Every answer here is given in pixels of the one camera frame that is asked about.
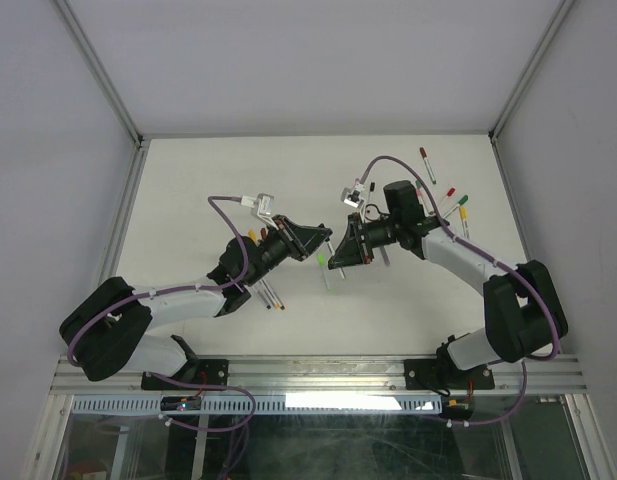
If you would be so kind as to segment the light green cap marker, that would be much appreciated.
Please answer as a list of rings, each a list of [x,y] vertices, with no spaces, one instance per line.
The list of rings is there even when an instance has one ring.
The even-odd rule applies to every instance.
[[[326,265],[325,256],[322,253],[317,254],[317,261],[320,267],[320,271],[323,277],[325,288],[328,292],[332,291],[332,285],[329,278],[329,270]]]

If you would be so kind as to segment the grey pen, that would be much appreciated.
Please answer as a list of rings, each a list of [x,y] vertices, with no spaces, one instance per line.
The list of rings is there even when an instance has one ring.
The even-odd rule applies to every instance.
[[[390,262],[388,254],[387,254],[386,248],[384,246],[380,246],[379,250],[380,250],[380,253],[381,253],[384,265],[386,267],[390,267],[391,266],[391,262]]]

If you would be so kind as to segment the yellow marker pen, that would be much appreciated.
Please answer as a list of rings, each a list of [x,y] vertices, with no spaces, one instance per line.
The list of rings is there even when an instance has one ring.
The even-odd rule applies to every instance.
[[[261,282],[264,290],[266,291],[266,294],[268,295],[270,300],[273,302],[274,308],[275,309],[281,309],[281,304],[279,303],[279,300],[277,299],[276,295],[274,294],[272,288],[269,286],[267,281],[265,279],[262,279],[260,282]]]

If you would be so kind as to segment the brown cap marker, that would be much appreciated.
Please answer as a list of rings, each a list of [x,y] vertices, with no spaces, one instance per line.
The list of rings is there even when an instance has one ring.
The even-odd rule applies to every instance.
[[[274,288],[272,287],[272,285],[266,279],[263,279],[262,282],[265,285],[265,287],[267,288],[267,290],[269,292],[269,295],[274,300],[275,307],[280,309],[280,310],[284,310],[285,309],[285,305],[284,305],[283,301],[281,300],[281,298],[279,297],[279,295],[274,290]]]

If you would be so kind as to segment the blue marker pen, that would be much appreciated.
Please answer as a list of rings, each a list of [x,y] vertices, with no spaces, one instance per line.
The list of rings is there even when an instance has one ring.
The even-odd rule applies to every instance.
[[[266,294],[266,292],[264,291],[264,289],[261,286],[259,286],[259,285],[255,285],[254,289],[256,290],[257,295],[259,296],[261,301],[264,303],[266,308],[268,310],[271,310],[273,308],[273,302],[269,299],[269,297]]]

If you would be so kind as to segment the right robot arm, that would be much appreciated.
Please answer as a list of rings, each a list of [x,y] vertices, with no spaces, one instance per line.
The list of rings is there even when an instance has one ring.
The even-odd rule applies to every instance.
[[[407,180],[390,183],[383,192],[387,213],[371,221],[359,213],[349,215],[328,267],[366,265],[373,261],[375,250],[398,244],[481,295],[483,328],[451,337],[436,351],[440,383],[457,387],[476,367],[515,363],[566,334],[567,322],[545,265],[529,261],[509,267],[475,245],[464,245],[445,220],[426,214],[415,186]]]

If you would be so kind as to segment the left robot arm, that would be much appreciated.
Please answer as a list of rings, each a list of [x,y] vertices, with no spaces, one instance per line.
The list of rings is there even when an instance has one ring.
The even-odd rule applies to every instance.
[[[194,353],[179,337],[154,338],[149,330],[182,320],[229,315],[251,297],[249,287],[284,260],[304,261],[331,236],[330,228],[301,226],[275,215],[260,242],[233,238],[217,266],[197,283],[141,290],[122,277],[105,280],[59,326],[74,365],[93,381],[124,368],[156,371],[176,388],[197,377]]]

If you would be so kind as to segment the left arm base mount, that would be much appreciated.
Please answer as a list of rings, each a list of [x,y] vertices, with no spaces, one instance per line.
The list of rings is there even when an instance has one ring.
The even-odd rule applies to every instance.
[[[186,363],[169,377],[175,384],[144,373],[141,389],[144,391],[185,390],[181,383],[190,384],[190,389],[198,390],[203,385],[226,386],[229,376],[229,360],[224,358],[200,357],[188,346],[184,348]]]

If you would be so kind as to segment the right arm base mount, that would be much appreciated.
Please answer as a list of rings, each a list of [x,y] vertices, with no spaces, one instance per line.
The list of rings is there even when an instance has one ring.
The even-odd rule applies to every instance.
[[[451,360],[448,347],[457,340],[454,335],[436,350],[435,356],[403,361],[405,387],[409,391],[431,391],[448,397],[452,390],[489,391],[495,388],[492,370],[481,364],[469,370],[459,369]]]

